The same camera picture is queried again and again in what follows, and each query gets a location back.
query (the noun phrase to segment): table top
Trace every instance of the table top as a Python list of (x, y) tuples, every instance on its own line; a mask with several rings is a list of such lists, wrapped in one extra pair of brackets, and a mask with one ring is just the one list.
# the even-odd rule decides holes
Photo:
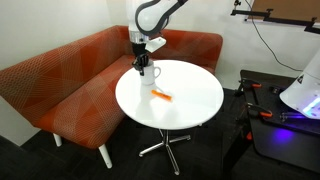
[[(200, 125), (218, 112), (223, 89), (210, 72), (176, 60), (157, 60), (154, 65), (161, 74), (153, 85), (142, 85), (134, 68), (118, 81), (116, 99), (130, 118), (149, 127), (178, 130)], [(172, 101), (154, 96), (151, 90), (172, 96)]]
[[(294, 78), (242, 70), (241, 78), (288, 87)], [(246, 101), (255, 104), (254, 93), (244, 91)], [(250, 117), (253, 144), (263, 156), (320, 173), (320, 137), (263, 123)]]

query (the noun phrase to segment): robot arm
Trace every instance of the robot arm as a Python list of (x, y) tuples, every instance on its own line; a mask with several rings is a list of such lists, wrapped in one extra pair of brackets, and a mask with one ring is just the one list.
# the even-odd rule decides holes
[(149, 56), (146, 46), (152, 44), (152, 51), (165, 44), (164, 39), (150, 41), (150, 36), (160, 33), (170, 20), (170, 15), (188, 0), (127, 0), (129, 36), (136, 56), (132, 65), (144, 75), (143, 68), (148, 65)]

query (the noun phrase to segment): sofa cushion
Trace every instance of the sofa cushion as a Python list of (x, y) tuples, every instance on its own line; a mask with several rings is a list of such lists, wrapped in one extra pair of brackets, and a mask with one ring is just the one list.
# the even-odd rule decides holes
[(128, 55), (120, 57), (49, 110), (34, 126), (89, 148), (104, 144), (124, 117), (116, 102), (115, 87), (132, 68), (133, 59)]

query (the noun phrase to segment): blue light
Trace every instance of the blue light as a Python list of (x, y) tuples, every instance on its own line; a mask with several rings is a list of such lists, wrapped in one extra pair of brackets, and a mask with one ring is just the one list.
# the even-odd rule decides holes
[(307, 107), (303, 109), (303, 112), (311, 115), (312, 112), (310, 111), (313, 107), (317, 106), (320, 103), (320, 98), (316, 98), (314, 101), (312, 101)]

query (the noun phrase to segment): sofa backrest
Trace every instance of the sofa backrest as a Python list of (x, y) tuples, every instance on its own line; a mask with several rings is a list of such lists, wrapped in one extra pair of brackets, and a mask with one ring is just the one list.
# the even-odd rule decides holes
[(0, 71), (0, 96), (37, 121), (128, 51), (121, 33), (114, 26)]

